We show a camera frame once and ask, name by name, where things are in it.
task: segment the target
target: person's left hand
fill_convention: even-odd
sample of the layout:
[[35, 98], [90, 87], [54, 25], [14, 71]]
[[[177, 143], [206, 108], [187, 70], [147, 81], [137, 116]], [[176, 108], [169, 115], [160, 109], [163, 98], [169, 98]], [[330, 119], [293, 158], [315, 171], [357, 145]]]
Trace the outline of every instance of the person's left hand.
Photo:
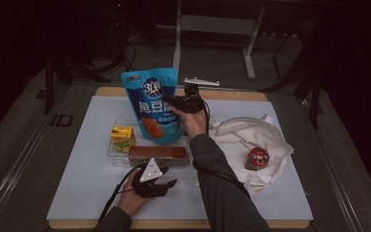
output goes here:
[[123, 190], [127, 190], [122, 192], [122, 196], [120, 197], [119, 203], [117, 207], [121, 210], [125, 211], [129, 216], [134, 216], [137, 214], [141, 208], [149, 201], [153, 200], [154, 198], [143, 198], [133, 190], [133, 186], [131, 185], [132, 180], [135, 174], [140, 171], [136, 170], [131, 173], [128, 177], [128, 181], [123, 185]]

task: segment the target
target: gray sleeve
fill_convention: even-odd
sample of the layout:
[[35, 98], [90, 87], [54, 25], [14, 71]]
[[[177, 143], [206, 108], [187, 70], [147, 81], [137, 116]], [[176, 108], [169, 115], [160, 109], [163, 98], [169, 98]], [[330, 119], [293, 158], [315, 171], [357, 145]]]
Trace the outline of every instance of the gray sleeve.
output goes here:
[[[224, 153], [206, 134], [190, 141], [194, 161], [203, 168], [237, 179]], [[198, 172], [201, 194], [212, 231], [270, 231], [254, 203], [234, 184]]]
[[113, 207], [99, 222], [93, 231], [96, 232], [127, 232], [131, 227], [131, 218], [123, 210]]

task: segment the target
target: snack bag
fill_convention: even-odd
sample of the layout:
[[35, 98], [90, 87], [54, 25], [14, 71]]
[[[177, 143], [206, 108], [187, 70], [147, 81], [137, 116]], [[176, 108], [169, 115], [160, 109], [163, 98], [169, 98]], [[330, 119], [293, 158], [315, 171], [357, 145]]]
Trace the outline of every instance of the snack bag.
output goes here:
[[180, 117], [162, 100], [163, 94], [176, 94], [178, 74], [176, 69], [161, 68], [121, 75], [143, 137], [158, 144], [175, 142], [184, 135]]

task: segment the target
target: red can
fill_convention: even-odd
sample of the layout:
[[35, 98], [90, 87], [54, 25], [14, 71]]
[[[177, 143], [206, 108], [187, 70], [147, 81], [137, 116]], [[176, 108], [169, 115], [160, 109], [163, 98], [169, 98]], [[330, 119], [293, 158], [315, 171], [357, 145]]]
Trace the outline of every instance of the red can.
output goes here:
[[248, 170], [258, 171], [268, 166], [270, 155], [265, 149], [253, 148], [249, 153], [245, 162], [245, 168]]

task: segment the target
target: yellow juice box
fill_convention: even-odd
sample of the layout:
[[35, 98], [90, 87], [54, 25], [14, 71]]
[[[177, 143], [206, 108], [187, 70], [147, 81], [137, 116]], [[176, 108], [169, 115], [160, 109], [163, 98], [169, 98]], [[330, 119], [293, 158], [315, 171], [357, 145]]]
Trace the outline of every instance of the yellow juice box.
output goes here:
[[135, 146], [133, 127], [113, 126], [110, 133], [116, 152], [128, 152], [130, 146]]

